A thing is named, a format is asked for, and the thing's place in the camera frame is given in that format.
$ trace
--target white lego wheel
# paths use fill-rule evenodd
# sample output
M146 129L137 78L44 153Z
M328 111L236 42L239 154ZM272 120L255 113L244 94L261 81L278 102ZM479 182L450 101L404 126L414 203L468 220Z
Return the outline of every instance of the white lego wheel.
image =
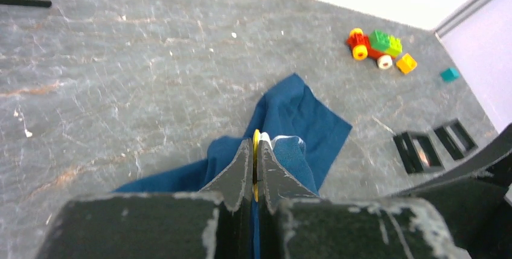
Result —
M393 59L390 55L384 55L377 59L377 65L380 69L386 70L393 66Z

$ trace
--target toy block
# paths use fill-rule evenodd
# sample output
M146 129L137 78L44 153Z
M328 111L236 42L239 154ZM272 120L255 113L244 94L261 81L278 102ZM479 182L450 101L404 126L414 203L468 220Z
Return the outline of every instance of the toy block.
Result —
M348 39L347 39L347 44L351 48L354 48L357 45L363 45L365 42L366 42L365 36L363 36L362 34L354 34L354 35L348 37Z
M396 64L398 69L404 74L408 74L418 66L418 63L409 54L405 54Z
M384 55L377 59L377 66L379 69L387 70L393 67L393 60L390 55Z
M450 83L452 81L457 80L461 74L455 68L448 68L446 71L441 73L441 77L446 83Z
M368 50L368 57L377 60L378 58L385 55L385 53L375 50L374 48L372 48L370 46L370 40L368 39L368 36L365 36L364 42L365 42L366 49Z
M384 53L390 55L392 58L396 58L402 53L402 42L400 39L390 36L389 37L389 48Z
M389 48L389 35L381 32L381 31L373 31L368 36L368 39L370 40L370 45L375 50L384 52Z

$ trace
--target black rod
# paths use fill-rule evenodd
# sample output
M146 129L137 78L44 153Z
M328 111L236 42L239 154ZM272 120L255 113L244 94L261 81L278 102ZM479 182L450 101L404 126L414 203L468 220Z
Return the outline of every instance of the black rod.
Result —
M3 5L19 5L21 7L51 7L51 1L47 0L0 0Z

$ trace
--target yellow gear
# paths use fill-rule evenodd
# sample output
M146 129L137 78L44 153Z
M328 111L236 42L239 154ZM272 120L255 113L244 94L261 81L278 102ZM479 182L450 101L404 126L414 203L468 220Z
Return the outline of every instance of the yellow gear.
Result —
M360 28L355 28L350 31L350 34L348 34L348 37L352 37L355 34L363 34L363 30L361 30Z
M260 144L260 131L256 129L252 136L252 193L258 202L258 145Z
M364 60L368 57L368 49L365 45L357 45L352 49L352 56L358 61Z

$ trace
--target black rectangular object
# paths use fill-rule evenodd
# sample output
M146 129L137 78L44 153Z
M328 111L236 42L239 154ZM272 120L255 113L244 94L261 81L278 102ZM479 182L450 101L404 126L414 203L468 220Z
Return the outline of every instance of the black rectangular object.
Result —
M36 259L227 258L219 193L104 194L70 200Z
M19 5L21 7L51 7L48 0L0 0L0 5Z
M200 190L222 193L227 210L219 217L218 233L222 236L217 238L216 258L225 258L220 254L251 257L252 152L251 139L242 141L231 163Z
M453 137L450 134L449 129L452 129L456 137ZM471 138L469 133L467 133L466 129L458 119L437 127L434 129L434 132L454 160L465 158L472 151L478 148L473 138ZM464 149L459 147L455 141L456 139L461 142Z
M262 258L457 258L443 218L421 199L282 200L274 220L281 256Z
M434 173L444 170L430 138L425 133L403 132L393 137L407 173Z

